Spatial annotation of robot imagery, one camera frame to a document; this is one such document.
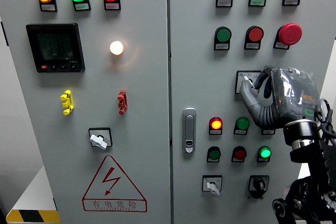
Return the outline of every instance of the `white indicator light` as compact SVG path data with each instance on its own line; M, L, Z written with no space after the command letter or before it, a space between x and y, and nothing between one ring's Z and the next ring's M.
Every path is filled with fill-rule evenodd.
M110 51L114 55L120 55L124 51L124 45L120 41L114 41L110 45Z

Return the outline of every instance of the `high voltage warning sign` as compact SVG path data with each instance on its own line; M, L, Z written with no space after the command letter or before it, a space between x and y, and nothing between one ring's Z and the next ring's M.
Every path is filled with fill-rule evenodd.
M85 211L147 212L147 201L116 160L104 158L82 199Z

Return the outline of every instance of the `red push button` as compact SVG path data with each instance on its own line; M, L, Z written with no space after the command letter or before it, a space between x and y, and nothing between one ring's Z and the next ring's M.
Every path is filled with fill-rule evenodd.
M254 27L250 30L248 38L253 42L260 41L264 36L264 31L260 27Z
M237 146L232 151L231 162L243 163L245 161L246 156L247 156L246 149L243 146Z
M243 151L243 150L235 153L235 158L239 160L244 159L246 156L247 156L246 151Z
M298 24L289 23L284 25L279 32L279 40L287 46L299 42L302 37L302 29Z

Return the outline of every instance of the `white wall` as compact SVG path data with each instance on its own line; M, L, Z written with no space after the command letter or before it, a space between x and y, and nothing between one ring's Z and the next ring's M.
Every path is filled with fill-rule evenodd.
M1 28L0 89L0 208L7 215L43 163Z

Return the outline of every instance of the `red terminal block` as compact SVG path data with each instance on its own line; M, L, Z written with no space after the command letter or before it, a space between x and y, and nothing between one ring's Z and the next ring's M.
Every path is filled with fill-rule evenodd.
M127 96L126 96L126 90L120 90L119 95L118 95L118 107L120 108L119 114L124 115L127 110Z

